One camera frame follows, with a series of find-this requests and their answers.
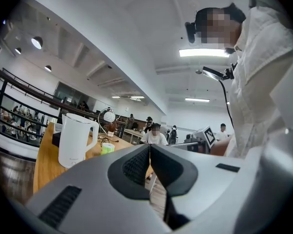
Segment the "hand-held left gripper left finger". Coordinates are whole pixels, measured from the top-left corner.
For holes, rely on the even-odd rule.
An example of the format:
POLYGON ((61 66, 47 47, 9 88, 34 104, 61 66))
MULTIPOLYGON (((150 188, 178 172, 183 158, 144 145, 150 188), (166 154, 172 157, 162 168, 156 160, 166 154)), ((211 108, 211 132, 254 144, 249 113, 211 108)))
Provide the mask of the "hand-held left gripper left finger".
POLYGON ((149 146, 82 161, 33 194, 27 209, 63 234, 168 234, 145 188, 149 146))

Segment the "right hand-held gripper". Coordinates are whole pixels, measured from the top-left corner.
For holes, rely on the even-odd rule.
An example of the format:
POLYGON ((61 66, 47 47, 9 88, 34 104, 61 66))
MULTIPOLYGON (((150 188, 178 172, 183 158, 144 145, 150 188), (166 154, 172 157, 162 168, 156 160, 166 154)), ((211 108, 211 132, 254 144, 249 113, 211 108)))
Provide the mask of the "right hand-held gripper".
POLYGON ((216 142, 210 126, 200 128, 192 134, 187 134, 185 143, 197 143, 199 153, 210 153, 212 146, 216 142))

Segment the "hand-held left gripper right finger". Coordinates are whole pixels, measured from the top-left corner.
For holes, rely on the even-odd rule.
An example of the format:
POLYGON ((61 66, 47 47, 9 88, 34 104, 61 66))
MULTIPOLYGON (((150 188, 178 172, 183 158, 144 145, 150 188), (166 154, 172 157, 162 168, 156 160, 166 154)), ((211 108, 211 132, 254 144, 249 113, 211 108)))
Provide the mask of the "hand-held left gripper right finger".
POLYGON ((167 234, 293 232, 293 131, 269 136, 244 160, 152 145, 167 192, 167 234))

